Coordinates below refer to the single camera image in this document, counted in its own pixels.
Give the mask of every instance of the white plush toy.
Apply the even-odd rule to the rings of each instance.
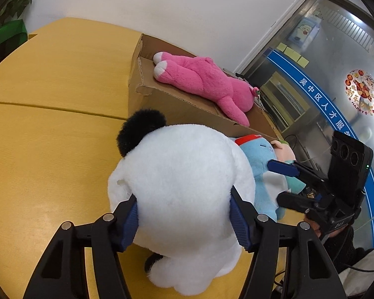
[[[166,126],[156,110],[140,110],[118,136],[123,159],[108,181],[111,210],[137,198],[134,243],[154,254],[153,284],[185,296],[229,273],[241,254],[230,223],[230,189],[254,203],[255,181],[241,148],[201,125]]]

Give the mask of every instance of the pink plush toy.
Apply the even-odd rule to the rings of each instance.
[[[174,56],[167,52],[154,55],[154,77],[183,91],[216,102],[230,119],[249,126],[244,112],[257,97],[257,87],[228,77],[209,57]]]

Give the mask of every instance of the blue sign stripe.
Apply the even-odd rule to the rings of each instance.
[[[313,80],[278,51],[272,51],[267,58],[288,75],[292,81],[294,81],[298,87],[313,100],[314,104],[322,112],[323,116],[328,120],[334,130],[338,130],[348,136],[358,139],[352,127],[341,114],[339,109],[332,103],[323,90],[313,82]],[[370,217],[374,217],[374,171],[372,169],[370,170],[369,177],[366,181],[365,192]],[[374,220],[371,222],[371,228],[373,231],[374,245]]]

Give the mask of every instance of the new year sticker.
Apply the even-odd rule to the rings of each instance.
[[[357,111],[373,115],[374,78],[363,70],[353,70],[345,78],[345,92]]]

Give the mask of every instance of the cardboard box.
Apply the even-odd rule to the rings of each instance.
[[[194,57],[158,38],[142,35],[133,54],[129,79],[129,115],[139,109],[157,109],[166,116],[169,125],[200,124],[211,127],[229,137],[260,134],[268,140],[278,139],[277,128],[257,107],[246,113],[250,127],[242,126],[226,117],[212,101],[186,93],[154,79],[153,56],[157,52]]]

